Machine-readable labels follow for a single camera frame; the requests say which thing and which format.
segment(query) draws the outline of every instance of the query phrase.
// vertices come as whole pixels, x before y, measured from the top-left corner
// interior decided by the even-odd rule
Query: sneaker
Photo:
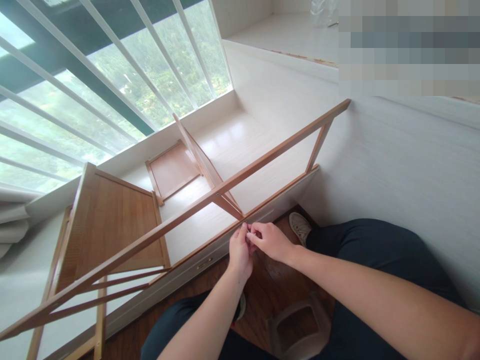
[[[247,308],[247,298],[245,297],[245,294],[243,292],[241,293],[241,296],[240,296],[239,306],[240,306],[240,312],[238,313],[238,316],[235,319],[236,322],[244,317],[245,309]]]
[[[312,227],[306,218],[298,212],[292,212],[288,217],[292,231],[298,236],[301,245],[305,248],[307,245],[307,236],[312,231]]]

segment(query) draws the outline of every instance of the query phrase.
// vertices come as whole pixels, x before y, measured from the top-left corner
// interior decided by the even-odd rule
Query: person's left hand
[[[250,275],[252,275],[254,268],[252,255],[257,249],[246,237],[247,228],[247,223],[244,222],[231,236],[230,263],[228,264],[228,267],[239,275],[244,282],[247,282]]]

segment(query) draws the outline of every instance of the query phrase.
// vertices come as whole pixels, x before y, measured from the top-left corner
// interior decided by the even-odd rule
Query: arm
[[[158,357],[165,359],[218,359],[239,304],[245,283],[252,274],[247,224],[230,238],[230,263],[208,297],[181,327]]]
[[[247,237],[315,281],[406,358],[480,357],[480,316],[399,277],[294,245],[271,223],[254,223]]]

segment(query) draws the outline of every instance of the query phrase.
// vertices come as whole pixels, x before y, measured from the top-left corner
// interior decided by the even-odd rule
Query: person's right hand
[[[248,225],[251,232],[246,237],[251,243],[267,254],[273,260],[284,263],[292,252],[294,244],[274,224],[254,222]]]

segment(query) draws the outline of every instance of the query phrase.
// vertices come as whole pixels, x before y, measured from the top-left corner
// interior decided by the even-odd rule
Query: dark pants
[[[306,247],[408,280],[466,308],[452,281],[422,240],[388,222],[357,219],[314,227]],[[208,293],[180,300],[156,322],[141,349],[142,360],[155,360]],[[272,359],[267,352],[228,331],[220,359]],[[333,313],[330,340],[315,359],[404,359],[340,302]]]

